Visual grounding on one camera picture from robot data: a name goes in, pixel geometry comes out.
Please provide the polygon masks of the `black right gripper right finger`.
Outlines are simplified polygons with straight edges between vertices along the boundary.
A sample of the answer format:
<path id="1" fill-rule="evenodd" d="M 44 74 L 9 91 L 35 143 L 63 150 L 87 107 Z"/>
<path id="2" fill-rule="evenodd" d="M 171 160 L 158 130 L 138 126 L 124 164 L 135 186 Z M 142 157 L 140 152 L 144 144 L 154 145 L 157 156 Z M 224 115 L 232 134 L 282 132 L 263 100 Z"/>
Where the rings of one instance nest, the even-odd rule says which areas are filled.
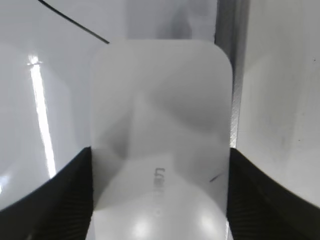
<path id="1" fill-rule="evenodd" d="M 230 149 L 227 219 L 235 240 L 318 240 L 320 209 Z"/>

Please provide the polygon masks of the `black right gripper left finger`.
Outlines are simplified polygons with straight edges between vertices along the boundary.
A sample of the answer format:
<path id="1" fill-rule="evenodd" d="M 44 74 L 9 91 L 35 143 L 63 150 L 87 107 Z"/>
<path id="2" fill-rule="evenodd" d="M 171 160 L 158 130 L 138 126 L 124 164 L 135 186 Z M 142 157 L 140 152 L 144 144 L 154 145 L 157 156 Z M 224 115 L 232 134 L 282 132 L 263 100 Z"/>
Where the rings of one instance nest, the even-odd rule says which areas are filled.
<path id="1" fill-rule="evenodd" d="M 93 209 L 92 150 L 85 147 L 41 187 L 0 212 L 2 240 L 84 240 Z"/>

